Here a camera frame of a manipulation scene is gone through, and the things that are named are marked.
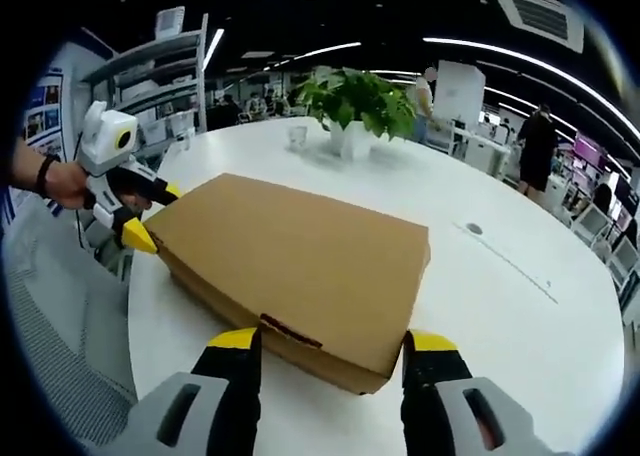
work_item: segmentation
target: black bracelet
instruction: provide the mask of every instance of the black bracelet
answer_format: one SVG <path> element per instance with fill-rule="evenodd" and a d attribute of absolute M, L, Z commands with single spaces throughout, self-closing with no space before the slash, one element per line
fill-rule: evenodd
<path fill-rule="evenodd" d="M 58 161 L 59 159 L 56 158 L 55 156 L 51 156 L 50 154 L 47 154 L 44 158 L 44 161 L 42 162 L 42 165 L 40 166 L 40 170 L 38 171 L 38 177 L 36 178 L 35 192 L 38 193 L 43 198 L 48 198 L 45 184 L 46 184 L 47 171 L 49 171 L 49 166 L 51 166 L 51 163 L 58 162 Z"/>

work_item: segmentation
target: cardboard box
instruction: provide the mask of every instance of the cardboard box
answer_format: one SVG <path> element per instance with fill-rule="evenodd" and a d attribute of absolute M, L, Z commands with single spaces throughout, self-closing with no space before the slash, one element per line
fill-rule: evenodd
<path fill-rule="evenodd" d="M 146 226 L 178 281 L 233 325 L 262 324 L 267 349 L 356 394 L 391 377 L 427 228 L 230 174 Z"/>

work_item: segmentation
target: black dress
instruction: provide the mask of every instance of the black dress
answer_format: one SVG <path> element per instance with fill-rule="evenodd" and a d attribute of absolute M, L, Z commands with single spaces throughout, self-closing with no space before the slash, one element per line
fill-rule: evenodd
<path fill-rule="evenodd" d="M 545 191 L 557 144 L 553 123 L 540 113 L 535 113 L 522 125 L 518 139 L 525 141 L 520 156 L 520 181 L 538 191 Z"/>

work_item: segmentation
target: white flower pot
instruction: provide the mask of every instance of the white flower pot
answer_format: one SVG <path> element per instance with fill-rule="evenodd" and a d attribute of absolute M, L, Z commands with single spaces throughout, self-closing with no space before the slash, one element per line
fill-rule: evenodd
<path fill-rule="evenodd" d="M 344 130 L 331 121 L 331 150 L 346 161 L 368 158 L 375 140 L 375 134 L 367 131 L 362 121 L 351 121 Z"/>

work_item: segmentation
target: human hand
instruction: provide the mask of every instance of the human hand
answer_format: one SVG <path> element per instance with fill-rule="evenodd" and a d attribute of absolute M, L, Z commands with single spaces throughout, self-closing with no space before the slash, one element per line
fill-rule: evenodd
<path fill-rule="evenodd" d="M 87 173 L 76 162 L 51 163 L 45 177 L 45 192 L 66 209 L 83 209 L 87 190 Z M 137 194 L 117 194 L 123 204 L 135 209 L 149 209 L 151 201 Z"/>

